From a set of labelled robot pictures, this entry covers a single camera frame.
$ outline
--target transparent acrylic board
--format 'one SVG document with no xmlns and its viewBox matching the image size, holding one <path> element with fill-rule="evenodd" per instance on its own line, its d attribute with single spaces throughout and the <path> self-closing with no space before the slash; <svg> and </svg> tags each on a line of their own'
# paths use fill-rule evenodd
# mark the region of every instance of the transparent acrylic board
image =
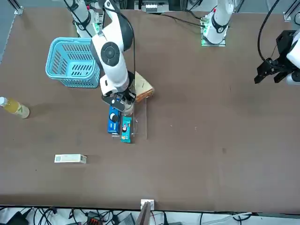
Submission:
<svg viewBox="0 0 300 225">
<path fill-rule="evenodd" d="M 120 135 L 112 135 L 113 139 L 120 140 L 122 134 L 122 118 L 120 120 Z M 134 105 L 134 113 L 131 116 L 130 139 L 147 139 L 147 98 Z"/>
</svg>

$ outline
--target brown table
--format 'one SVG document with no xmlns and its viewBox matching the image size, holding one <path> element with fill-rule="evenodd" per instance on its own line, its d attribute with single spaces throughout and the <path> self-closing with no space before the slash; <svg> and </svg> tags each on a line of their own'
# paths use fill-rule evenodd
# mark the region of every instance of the brown table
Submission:
<svg viewBox="0 0 300 225">
<path fill-rule="evenodd" d="M 124 13 L 135 29 L 136 70 L 156 89 L 148 140 L 113 140 L 100 88 L 66 88 L 46 76 L 49 45 L 75 34 L 72 18 L 63 8 L 26 8 L 0 66 L 0 95 L 28 105 L 31 116 L 0 110 L 0 203 L 138 209 L 150 198 L 164 210 L 299 212 L 299 87 L 253 81 L 265 15 L 233 15 L 227 47 L 201 47 L 198 27 Z M 270 17 L 265 57 L 288 28 L 282 15 Z M 125 58 L 132 71 L 132 48 Z M 89 163 L 54 164 L 63 153 Z"/>
</svg>

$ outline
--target juice bottle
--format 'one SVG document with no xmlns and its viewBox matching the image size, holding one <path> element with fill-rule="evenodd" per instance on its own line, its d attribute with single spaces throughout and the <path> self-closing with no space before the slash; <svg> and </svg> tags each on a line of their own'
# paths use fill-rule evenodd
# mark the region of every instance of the juice bottle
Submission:
<svg viewBox="0 0 300 225">
<path fill-rule="evenodd" d="M 0 106 L 2 106 L 6 111 L 8 111 L 11 114 L 21 116 L 22 119 L 27 118 L 30 113 L 29 108 L 11 98 L 0 97 Z"/>
</svg>

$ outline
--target bottle label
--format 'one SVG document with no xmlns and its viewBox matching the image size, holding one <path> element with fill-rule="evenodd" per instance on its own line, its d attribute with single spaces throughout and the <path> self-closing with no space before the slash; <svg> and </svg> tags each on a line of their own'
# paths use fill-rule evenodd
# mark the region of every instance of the bottle label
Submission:
<svg viewBox="0 0 300 225">
<path fill-rule="evenodd" d="M 23 119 L 25 119 L 29 116 L 29 113 L 29 108 L 19 103 L 18 110 L 14 114 L 21 116 Z"/>
</svg>

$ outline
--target blue basket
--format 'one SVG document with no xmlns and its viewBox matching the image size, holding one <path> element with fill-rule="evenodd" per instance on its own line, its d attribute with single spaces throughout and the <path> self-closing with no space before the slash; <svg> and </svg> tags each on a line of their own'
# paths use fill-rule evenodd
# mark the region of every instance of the blue basket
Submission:
<svg viewBox="0 0 300 225">
<path fill-rule="evenodd" d="M 90 38 L 58 37 L 50 45 L 48 77 L 67 87 L 96 88 L 100 69 L 90 52 Z"/>
</svg>

